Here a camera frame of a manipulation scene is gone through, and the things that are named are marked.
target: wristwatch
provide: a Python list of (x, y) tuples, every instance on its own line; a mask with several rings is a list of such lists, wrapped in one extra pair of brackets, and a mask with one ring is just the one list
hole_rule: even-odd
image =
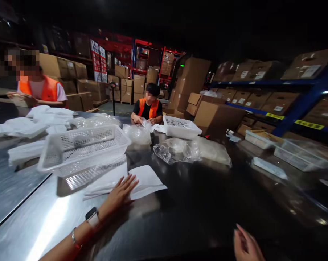
[(91, 225), (93, 229), (96, 229), (100, 224), (99, 212), (96, 207), (93, 207), (87, 214), (85, 214), (85, 220)]

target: reflective vest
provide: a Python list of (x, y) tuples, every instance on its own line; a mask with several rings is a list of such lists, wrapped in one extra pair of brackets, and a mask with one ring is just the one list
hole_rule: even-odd
[[(48, 102), (57, 102), (58, 99), (58, 88), (57, 84), (58, 81), (53, 80), (44, 75), (44, 84), (42, 89), (41, 100), (48, 101)], [(19, 90), (22, 93), (32, 95), (30, 81), (19, 81), (18, 82)]]
[[(143, 99), (139, 99), (140, 101), (140, 111), (138, 116), (141, 116), (143, 113), (143, 110), (145, 109), (145, 104), (146, 104), (146, 98)], [(149, 118), (156, 118), (157, 117), (157, 110), (158, 110), (158, 100), (155, 100), (152, 105), (151, 108), (149, 110)]]

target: poster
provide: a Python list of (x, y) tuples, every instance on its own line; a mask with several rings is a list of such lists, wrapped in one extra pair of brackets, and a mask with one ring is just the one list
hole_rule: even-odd
[(99, 45), (95, 41), (90, 39), (90, 47), (91, 47), (91, 55), (93, 57), (94, 80), (96, 82), (101, 82)]
[(106, 52), (103, 47), (100, 46), (100, 61), (101, 61), (101, 81), (107, 82), (107, 63), (106, 63)]

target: silver bracelet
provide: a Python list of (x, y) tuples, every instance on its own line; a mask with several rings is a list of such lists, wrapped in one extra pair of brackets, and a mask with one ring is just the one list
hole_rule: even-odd
[(76, 229), (76, 228), (72, 229), (72, 241), (73, 241), (74, 246), (75, 246), (78, 250), (80, 250), (80, 249), (82, 248), (83, 245), (79, 245), (79, 244), (77, 243), (76, 238), (74, 237), (74, 230), (75, 230), (75, 229)]

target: dark ceiling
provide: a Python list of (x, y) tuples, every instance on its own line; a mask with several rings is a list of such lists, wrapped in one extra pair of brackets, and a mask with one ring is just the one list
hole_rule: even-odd
[(98, 29), (190, 51), (214, 61), (290, 62), (328, 48), (328, 5), (308, 1), (9, 1), (43, 23)]

